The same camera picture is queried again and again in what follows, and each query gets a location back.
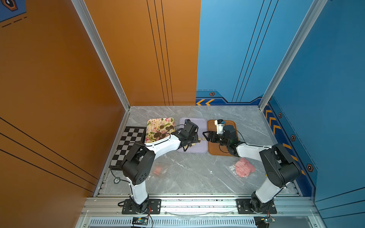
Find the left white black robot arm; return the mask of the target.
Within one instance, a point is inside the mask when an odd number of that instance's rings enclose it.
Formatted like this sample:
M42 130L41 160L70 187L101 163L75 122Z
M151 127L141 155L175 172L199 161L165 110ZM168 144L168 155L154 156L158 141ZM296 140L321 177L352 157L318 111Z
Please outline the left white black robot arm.
M135 142L124 156L121 170L130 186L129 202L138 213L149 211L149 196L145 180L154 161L171 151L189 147L192 143L198 143L198 129L198 125L188 119L183 128L176 130L164 139L151 143Z

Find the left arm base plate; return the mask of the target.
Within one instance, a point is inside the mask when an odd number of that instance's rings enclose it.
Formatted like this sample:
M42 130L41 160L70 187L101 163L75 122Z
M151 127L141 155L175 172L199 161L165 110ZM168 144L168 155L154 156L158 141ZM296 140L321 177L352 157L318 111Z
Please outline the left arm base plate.
M122 207L122 214L126 215L158 215L161 211L161 199L147 198L142 204L137 204L132 199L126 199L118 205Z

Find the ziploc bag ring cookies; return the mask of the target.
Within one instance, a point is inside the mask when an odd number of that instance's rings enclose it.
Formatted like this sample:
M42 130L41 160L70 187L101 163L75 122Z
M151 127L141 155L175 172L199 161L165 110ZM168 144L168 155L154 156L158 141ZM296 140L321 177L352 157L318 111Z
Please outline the ziploc bag ring cookies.
M171 165L164 162L156 162L153 164L151 172L149 174L149 180L163 179L167 176Z

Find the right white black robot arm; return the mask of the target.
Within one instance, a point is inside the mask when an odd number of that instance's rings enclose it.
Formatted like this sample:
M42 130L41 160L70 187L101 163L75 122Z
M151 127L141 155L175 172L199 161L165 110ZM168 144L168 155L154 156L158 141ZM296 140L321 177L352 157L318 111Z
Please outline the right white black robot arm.
M249 202L238 203L239 208L248 213L269 212L275 207L274 198L288 183L295 181L302 174L292 155L279 143L260 146L240 141L237 130L232 125L224 126L219 132L203 132L203 136L211 143L225 146L228 153L235 157L262 162L266 172L264 183L252 194Z

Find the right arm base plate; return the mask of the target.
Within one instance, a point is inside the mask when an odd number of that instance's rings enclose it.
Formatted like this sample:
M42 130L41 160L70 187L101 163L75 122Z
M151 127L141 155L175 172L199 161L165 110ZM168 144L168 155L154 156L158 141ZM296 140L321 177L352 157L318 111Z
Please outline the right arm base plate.
M274 199L267 203L255 199L237 199L236 206L239 214L277 214Z

